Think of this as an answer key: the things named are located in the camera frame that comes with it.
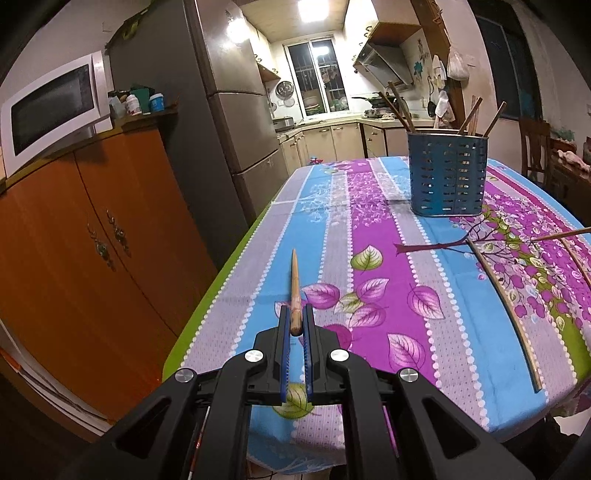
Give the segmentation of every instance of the cabinet door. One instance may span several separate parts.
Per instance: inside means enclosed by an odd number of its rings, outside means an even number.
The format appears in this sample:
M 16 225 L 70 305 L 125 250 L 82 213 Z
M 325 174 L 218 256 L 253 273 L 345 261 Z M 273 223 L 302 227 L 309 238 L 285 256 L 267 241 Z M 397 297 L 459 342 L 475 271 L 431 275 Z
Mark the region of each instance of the cabinet door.
M 310 157 L 320 158 L 324 163 L 336 161 L 335 145 L 329 127 L 307 130 L 304 132 L 304 138 Z
M 408 157 L 408 137 L 404 128 L 386 130 L 386 146 L 389 157 Z
M 365 144 L 368 149 L 368 157 L 385 157 L 386 140 L 384 138 L 384 130 L 364 125 L 363 131 L 365 132 Z
M 0 196 L 0 218 L 2 321 L 58 382 L 120 419 L 158 386 L 176 337 L 120 262 L 73 154 Z
M 307 167 L 310 164 L 310 156 L 308 155 L 308 147 L 306 146 L 306 139 L 304 138 L 303 133 L 296 135 L 295 143 L 300 158 L 300 165 L 302 167 Z
M 364 158 L 363 141 L 359 124 L 335 125 L 330 127 L 335 142 L 336 160 L 357 160 Z
M 158 129 L 96 142 L 76 151 L 76 163 L 120 259 L 179 335 L 216 270 L 178 189 Z
M 281 144 L 283 156 L 285 157 L 285 166 L 287 173 L 291 175 L 298 168 L 300 168 L 300 156 L 297 151 L 297 143 L 295 138 L 290 138 Z

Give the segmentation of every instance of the kitchen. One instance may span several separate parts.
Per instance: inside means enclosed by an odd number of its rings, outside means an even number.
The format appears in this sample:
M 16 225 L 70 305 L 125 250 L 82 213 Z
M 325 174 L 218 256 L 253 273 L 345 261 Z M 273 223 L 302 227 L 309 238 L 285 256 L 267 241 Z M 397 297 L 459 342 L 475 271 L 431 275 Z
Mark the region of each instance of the kitchen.
M 312 157 L 328 163 L 407 155 L 404 129 L 388 108 L 379 110 L 386 104 L 377 92 L 395 80 L 415 124 L 432 126 L 431 54 L 410 0 L 299 5 L 242 6 L 274 123 L 284 131 L 278 138 L 288 172 Z

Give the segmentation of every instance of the leaf pattern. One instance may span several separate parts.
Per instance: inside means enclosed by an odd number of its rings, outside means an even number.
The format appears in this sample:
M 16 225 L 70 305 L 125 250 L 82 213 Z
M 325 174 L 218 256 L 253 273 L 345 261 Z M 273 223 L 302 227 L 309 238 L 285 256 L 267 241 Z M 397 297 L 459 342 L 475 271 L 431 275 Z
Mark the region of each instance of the leaf pattern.
M 357 294 L 352 291 L 347 295 L 343 295 L 335 305 L 335 313 L 355 313 L 358 308 L 365 305 Z
M 389 278 L 372 278 L 357 287 L 357 296 L 364 303 L 381 299 L 386 293 Z
M 349 328 L 377 327 L 386 319 L 386 310 L 378 305 L 370 303 L 358 308 L 349 319 Z
M 431 287 L 421 285 L 413 288 L 408 294 L 408 306 L 414 313 L 430 320 L 443 320 L 439 295 Z
M 378 268 L 383 261 L 382 252 L 373 245 L 368 245 L 367 248 L 351 259 L 351 267 L 355 270 L 362 271 L 373 270 L 374 268 Z
M 389 363 L 395 372 L 400 368 L 414 368 L 419 370 L 425 363 L 425 349 L 414 338 L 402 333 L 389 333 L 390 342 Z
M 302 287 L 309 303 L 315 309 L 326 310 L 334 307 L 339 301 L 340 290 L 330 283 L 313 283 Z
M 287 387 L 287 402 L 281 407 L 273 407 L 273 410 L 285 419 L 297 420 L 311 413 L 314 405 L 308 403 L 304 384 L 290 383 Z

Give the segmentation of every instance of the bottle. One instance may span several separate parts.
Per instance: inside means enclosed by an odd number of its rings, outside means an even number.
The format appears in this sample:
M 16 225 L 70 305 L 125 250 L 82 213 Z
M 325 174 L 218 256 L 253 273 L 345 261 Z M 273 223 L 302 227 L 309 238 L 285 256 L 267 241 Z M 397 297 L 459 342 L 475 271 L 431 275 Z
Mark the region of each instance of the bottle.
M 139 105 L 139 100 L 133 94 L 129 95 L 125 100 L 125 109 L 130 115 L 140 115 L 142 112 L 142 108 Z

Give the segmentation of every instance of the range hood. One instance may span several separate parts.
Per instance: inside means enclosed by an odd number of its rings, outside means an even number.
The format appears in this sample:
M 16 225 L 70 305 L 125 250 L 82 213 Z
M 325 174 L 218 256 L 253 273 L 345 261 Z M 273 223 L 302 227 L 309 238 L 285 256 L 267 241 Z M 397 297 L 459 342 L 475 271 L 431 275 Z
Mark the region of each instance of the range hood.
M 400 47 L 367 43 L 356 63 L 361 64 L 384 89 L 388 87 L 388 82 L 392 82 L 398 90 L 406 90 L 413 84 L 413 76 Z

